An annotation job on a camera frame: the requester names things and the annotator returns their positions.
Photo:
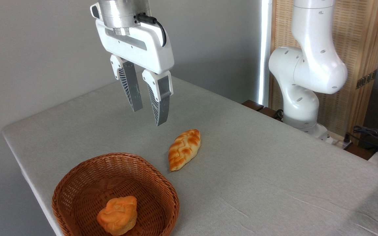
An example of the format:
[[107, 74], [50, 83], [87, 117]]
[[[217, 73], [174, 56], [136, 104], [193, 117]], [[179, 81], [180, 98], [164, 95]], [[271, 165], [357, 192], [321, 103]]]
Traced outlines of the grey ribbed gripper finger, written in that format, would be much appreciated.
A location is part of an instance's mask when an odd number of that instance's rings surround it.
[[110, 62], [115, 78], [121, 83], [133, 112], [143, 108], [135, 65], [117, 55], [111, 55]]
[[142, 72], [142, 76], [148, 86], [156, 125], [160, 126], [167, 121], [170, 96], [174, 94], [171, 73], [170, 71], [166, 71], [161, 74], [156, 74], [145, 69]]

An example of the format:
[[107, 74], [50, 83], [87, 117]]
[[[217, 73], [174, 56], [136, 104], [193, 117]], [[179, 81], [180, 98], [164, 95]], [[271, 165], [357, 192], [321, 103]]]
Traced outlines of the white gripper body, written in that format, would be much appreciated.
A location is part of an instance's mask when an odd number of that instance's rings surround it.
[[156, 74], [174, 66], [167, 33], [149, 3], [95, 3], [90, 12], [105, 50]]

